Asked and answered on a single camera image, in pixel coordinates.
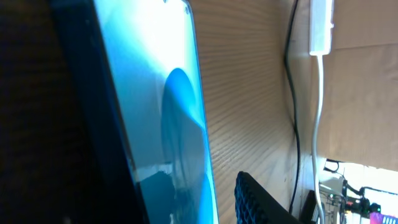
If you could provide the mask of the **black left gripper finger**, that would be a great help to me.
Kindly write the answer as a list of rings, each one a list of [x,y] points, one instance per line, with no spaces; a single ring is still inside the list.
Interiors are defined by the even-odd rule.
[[[300,224],[247,172],[238,173],[234,196],[237,224]]]

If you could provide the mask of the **blue Samsung Galaxy smartphone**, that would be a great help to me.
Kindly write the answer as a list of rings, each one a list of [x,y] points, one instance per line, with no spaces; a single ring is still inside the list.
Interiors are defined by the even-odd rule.
[[[184,0],[51,1],[110,223],[218,223],[193,12]]]

